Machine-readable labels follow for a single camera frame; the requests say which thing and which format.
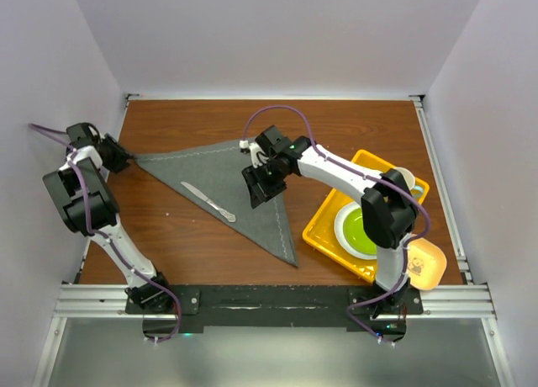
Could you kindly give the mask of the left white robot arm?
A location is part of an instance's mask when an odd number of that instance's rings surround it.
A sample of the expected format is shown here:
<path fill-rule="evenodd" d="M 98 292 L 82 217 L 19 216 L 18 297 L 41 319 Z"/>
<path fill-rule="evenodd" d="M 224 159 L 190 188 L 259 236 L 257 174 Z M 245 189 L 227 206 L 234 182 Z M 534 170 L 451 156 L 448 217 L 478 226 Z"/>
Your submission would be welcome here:
<path fill-rule="evenodd" d="M 164 275 L 144 257 L 123 228 L 119 204 L 101 170 L 119 173 L 134 156 L 111 135 L 89 123 L 66 129 L 66 162 L 43 176 L 44 185 L 66 227 L 98 245 L 124 275 L 125 293 L 135 305 L 151 313 L 177 308 Z"/>

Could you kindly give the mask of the grey cloth napkin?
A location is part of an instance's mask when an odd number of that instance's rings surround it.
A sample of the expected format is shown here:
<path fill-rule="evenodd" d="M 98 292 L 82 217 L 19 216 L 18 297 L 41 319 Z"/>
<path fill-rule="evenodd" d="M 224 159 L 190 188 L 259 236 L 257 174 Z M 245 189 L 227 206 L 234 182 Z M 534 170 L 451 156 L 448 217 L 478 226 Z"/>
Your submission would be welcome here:
<path fill-rule="evenodd" d="M 240 152 L 237 140 L 164 153 L 141 153 L 137 165 L 199 208 L 209 212 L 281 261 L 298 266 L 296 248 L 283 196 L 252 209 L 241 171 L 251 158 Z M 216 210 L 194 196 L 181 182 L 200 189 L 217 205 L 236 216 L 229 223 Z"/>

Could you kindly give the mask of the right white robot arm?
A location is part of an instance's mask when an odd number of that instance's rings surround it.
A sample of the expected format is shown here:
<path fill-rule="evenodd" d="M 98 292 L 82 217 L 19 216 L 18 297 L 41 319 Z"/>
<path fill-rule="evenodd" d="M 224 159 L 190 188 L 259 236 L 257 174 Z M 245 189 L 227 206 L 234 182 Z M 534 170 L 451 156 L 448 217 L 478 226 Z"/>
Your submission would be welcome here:
<path fill-rule="evenodd" d="M 285 179 L 292 174 L 322 182 L 358 203 L 363 229 L 377 248 L 377 291 L 375 297 L 351 305 L 350 313 L 376 305 L 381 312 L 392 314 L 404 304 L 409 247 L 416 239 L 412 230 L 417 216 L 425 210 L 411 195 L 400 172 L 365 169 L 306 136 L 291 141 L 275 127 L 254 141 L 241 139 L 239 146 L 251 157 L 251 165 L 242 170 L 242 176 L 252 208 L 282 193 Z"/>

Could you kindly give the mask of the silver table knife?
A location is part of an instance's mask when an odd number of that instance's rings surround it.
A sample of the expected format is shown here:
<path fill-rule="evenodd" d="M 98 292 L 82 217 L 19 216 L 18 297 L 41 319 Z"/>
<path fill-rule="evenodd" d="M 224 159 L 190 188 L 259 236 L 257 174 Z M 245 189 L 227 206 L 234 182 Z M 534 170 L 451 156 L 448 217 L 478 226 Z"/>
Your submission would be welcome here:
<path fill-rule="evenodd" d="M 190 183 L 187 182 L 181 182 L 181 185 L 186 188 L 191 194 L 196 196 L 197 198 L 201 199 L 204 203 L 212 207 L 214 210 L 216 210 L 221 216 L 223 216 L 229 223 L 235 223 L 236 222 L 236 216 L 232 213 L 230 213 L 228 210 L 222 208 L 221 206 L 217 205 L 211 198 L 209 198 L 205 193 L 203 193 L 200 189 L 194 187 Z"/>

